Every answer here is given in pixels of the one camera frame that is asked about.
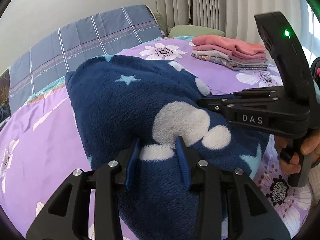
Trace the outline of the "person's right hand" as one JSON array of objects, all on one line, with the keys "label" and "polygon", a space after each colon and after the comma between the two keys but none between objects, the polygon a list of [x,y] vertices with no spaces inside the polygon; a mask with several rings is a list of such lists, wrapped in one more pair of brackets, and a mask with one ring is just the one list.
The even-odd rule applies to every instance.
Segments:
[{"label": "person's right hand", "polygon": [[[287,146],[288,140],[283,137],[274,136],[274,147],[278,154],[281,153],[281,150]],[[319,161],[319,144],[320,144],[320,133],[319,129],[314,130],[309,137],[307,137],[300,148],[300,152],[303,155],[308,155],[313,153],[312,163],[315,164]],[[291,175],[299,173],[301,166],[299,164],[299,155],[295,153],[291,158],[290,162],[287,163],[283,159],[279,160],[280,167],[282,172],[285,175]]]}]

